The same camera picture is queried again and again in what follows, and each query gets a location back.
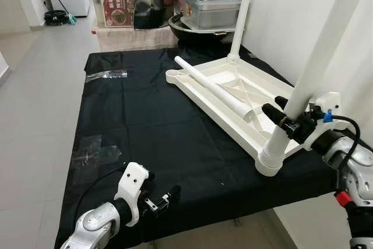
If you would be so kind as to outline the white plastic children table top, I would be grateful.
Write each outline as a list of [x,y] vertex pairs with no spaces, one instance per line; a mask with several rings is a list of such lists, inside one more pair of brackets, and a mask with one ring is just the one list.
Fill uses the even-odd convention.
[[[254,161],[271,137],[276,125],[262,111],[264,103],[275,103],[276,96],[290,97],[293,86],[275,78],[241,59],[237,64],[229,62],[227,57],[194,66],[205,74],[213,83],[221,86],[241,102],[248,105],[250,121],[246,122],[212,92],[199,84],[183,70],[170,69],[165,72],[166,81],[175,85],[189,97],[198,107],[215,121],[229,137],[234,140]],[[334,121],[335,129],[352,129],[347,121]],[[311,140],[298,144],[294,140],[288,142],[286,158],[299,150],[310,150]]]

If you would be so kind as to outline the black tablecloth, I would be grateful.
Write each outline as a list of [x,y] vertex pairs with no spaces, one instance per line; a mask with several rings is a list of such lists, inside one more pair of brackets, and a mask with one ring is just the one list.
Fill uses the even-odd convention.
[[312,151],[286,159],[276,176],[262,176],[243,148],[166,81],[165,72],[178,68],[177,55],[198,65],[224,58],[229,50],[223,44],[86,56],[86,74],[125,69],[128,77],[83,85],[71,151],[77,150],[82,137],[101,135],[102,145],[115,145],[122,155],[115,163],[91,169],[69,167],[53,249],[59,249],[72,232],[75,210],[85,212],[114,197],[124,163],[139,163],[155,172],[152,198],[174,185],[181,186],[181,198],[151,225],[123,228],[105,249],[138,246],[336,190],[336,172]]

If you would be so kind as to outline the clear tape strip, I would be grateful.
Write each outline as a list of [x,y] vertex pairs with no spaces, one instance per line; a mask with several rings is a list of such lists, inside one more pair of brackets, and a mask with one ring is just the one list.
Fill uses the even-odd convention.
[[125,69],[115,69],[108,71],[99,71],[97,73],[87,74],[85,83],[90,83],[96,79],[117,79],[117,78],[127,78],[128,71]]

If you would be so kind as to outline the clear plastic storage container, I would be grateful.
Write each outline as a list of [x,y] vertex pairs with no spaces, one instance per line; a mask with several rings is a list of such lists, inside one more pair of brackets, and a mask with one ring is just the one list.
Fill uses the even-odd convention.
[[234,30],[242,0],[185,0],[181,21],[192,30]]

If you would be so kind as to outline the black wok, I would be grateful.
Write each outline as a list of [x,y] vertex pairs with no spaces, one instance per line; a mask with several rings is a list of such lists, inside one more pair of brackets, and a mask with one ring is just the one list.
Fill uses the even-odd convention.
[[218,45],[223,44],[227,36],[234,32],[226,30],[195,30],[187,27],[181,20],[182,15],[173,15],[168,20],[171,32],[183,45]]

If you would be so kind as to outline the beige patterned cloth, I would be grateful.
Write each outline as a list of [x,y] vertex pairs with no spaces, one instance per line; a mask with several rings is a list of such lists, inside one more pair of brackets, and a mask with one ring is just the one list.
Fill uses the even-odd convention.
[[169,27],[135,30],[133,28],[95,28],[91,34],[102,52],[147,51],[178,46],[178,39]]

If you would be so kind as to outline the red printed carton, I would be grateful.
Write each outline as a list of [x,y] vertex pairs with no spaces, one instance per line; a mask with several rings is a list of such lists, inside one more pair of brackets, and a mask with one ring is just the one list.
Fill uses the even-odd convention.
[[138,0],[101,0],[102,27],[133,27]]

